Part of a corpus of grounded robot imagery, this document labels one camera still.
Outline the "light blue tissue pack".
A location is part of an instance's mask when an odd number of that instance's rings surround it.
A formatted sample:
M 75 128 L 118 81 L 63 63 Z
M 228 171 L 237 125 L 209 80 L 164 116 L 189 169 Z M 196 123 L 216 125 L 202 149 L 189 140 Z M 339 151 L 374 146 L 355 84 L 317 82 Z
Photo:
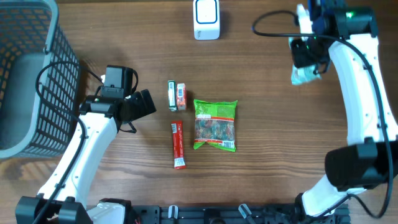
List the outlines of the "light blue tissue pack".
M 303 40 L 307 40 L 307 37 L 298 37 Z M 292 39 L 297 39 L 294 37 L 289 37 L 289 48 L 290 42 Z M 293 64 L 292 66 L 292 74 L 291 74 L 291 82 L 293 85 L 303 85 L 305 83 L 312 82 L 316 79 L 321 79 L 321 76 L 318 74 L 318 65 L 312 65 L 304 68 L 296 68 Z

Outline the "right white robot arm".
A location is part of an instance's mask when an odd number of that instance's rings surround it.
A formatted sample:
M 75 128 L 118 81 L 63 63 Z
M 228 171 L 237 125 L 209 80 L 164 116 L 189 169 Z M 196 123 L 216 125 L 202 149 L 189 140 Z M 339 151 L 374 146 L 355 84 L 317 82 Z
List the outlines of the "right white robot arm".
M 290 40 L 293 74 L 318 74 L 334 65 L 347 118 L 347 145 L 330 151 L 325 175 L 301 196 L 310 217 L 322 217 L 351 198 L 386 184 L 377 218 L 391 200 L 397 175 L 397 123 L 391 113 L 379 66 L 379 29 L 370 7 L 344 1 L 310 1 L 296 9 L 300 37 Z

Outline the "red stick packet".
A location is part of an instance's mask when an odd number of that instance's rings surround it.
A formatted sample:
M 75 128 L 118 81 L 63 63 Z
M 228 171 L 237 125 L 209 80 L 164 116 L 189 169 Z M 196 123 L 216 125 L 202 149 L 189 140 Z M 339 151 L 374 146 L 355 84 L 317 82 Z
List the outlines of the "red stick packet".
M 173 137 L 174 168 L 185 169 L 186 163 L 184 159 L 182 121 L 172 121 L 171 127 Z

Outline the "green gummy candy bag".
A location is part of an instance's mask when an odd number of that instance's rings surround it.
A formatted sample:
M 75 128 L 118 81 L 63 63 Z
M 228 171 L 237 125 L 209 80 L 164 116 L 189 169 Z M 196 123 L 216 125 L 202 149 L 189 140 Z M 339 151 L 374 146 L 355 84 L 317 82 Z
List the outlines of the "green gummy candy bag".
M 193 101 L 195 107 L 194 150 L 207 143 L 225 151 L 236 151 L 234 122 L 237 103 L 237 101 L 217 103 Z

